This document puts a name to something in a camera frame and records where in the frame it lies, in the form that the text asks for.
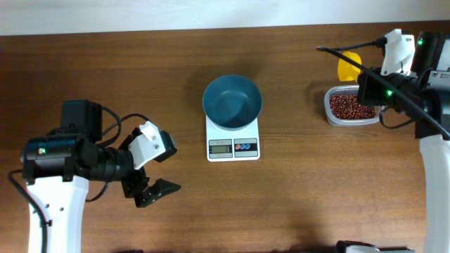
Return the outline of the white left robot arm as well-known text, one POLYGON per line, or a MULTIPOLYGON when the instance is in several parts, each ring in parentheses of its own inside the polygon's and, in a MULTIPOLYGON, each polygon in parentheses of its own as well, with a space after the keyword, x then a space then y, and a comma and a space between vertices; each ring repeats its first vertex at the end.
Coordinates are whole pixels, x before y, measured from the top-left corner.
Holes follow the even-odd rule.
POLYGON ((60 126, 30 139, 22 150, 20 192, 30 205, 29 252, 80 252, 82 217, 89 184, 105 187, 118 181, 126 198, 145 208, 180 190, 158 179, 150 185, 144 166, 163 162, 177 152, 173 138, 149 119, 114 148, 117 136, 104 141, 103 113, 122 128, 123 119, 111 109, 89 100, 65 101, 60 126))

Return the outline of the yellow plastic scoop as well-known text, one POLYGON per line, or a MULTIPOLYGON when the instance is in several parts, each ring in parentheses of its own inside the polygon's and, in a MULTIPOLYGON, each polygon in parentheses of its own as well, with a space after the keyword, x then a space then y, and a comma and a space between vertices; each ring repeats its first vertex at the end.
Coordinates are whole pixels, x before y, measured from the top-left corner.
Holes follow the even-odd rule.
MULTIPOLYGON (((357 53, 345 51, 343 53, 343 56, 348 57, 349 59, 355 61, 358 64, 362 64, 361 57, 357 53)), ((356 81, 360 73, 361 70, 359 68, 353 66, 352 64, 348 63, 343 59, 339 59, 337 65, 337 75, 338 79, 341 82, 356 81)))

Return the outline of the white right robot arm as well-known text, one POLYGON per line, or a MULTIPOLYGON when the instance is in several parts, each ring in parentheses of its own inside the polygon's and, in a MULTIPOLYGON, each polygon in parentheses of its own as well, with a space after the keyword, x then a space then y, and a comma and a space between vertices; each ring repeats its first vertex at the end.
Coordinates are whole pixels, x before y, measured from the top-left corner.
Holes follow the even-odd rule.
POLYGON ((385 34, 381 67, 361 73, 357 99, 406 114, 415 124, 426 180, 426 252, 449 251, 449 35, 385 34))

